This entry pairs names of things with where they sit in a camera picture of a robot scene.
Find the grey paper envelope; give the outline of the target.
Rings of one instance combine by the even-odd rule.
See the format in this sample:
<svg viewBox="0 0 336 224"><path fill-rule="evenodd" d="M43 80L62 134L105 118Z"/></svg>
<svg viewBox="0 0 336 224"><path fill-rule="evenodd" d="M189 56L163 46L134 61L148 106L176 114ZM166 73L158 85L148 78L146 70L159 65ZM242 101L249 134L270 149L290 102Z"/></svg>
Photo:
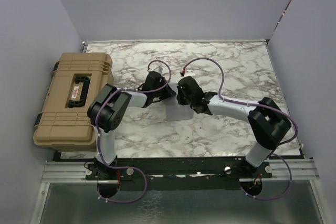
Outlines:
<svg viewBox="0 0 336 224"><path fill-rule="evenodd" d="M177 101L177 84L170 83L170 88L176 93L174 97L163 101L166 110L166 119L169 122L190 120L193 118L194 111L189 105L180 105Z"/></svg>

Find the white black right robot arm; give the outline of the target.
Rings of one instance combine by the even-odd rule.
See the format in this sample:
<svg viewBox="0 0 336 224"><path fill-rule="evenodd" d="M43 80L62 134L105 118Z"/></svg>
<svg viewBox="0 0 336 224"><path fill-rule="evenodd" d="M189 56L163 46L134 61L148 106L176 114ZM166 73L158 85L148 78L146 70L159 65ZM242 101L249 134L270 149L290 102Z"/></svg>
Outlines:
<svg viewBox="0 0 336 224"><path fill-rule="evenodd" d="M259 173L262 162L275 151L292 126L271 98L257 102L223 98L216 92L204 92L192 77L178 82L177 101L189 105L197 114L228 116L250 124L256 143L241 164L246 177Z"/></svg>

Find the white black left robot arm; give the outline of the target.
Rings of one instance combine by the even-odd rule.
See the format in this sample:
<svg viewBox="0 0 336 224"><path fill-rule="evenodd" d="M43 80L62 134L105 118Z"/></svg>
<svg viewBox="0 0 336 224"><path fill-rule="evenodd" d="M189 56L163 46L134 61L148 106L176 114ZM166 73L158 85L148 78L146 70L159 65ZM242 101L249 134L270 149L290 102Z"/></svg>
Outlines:
<svg viewBox="0 0 336 224"><path fill-rule="evenodd" d="M156 71L150 71L144 84L135 90L118 89L111 84L102 88L87 111L97 136L95 158L100 162L98 173L102 178L110 179L115 175L116 166L112 163L117 157L114 131L127 108L147 108L152 103L175 96L176 92L169 86L169 81Z"/></svg>

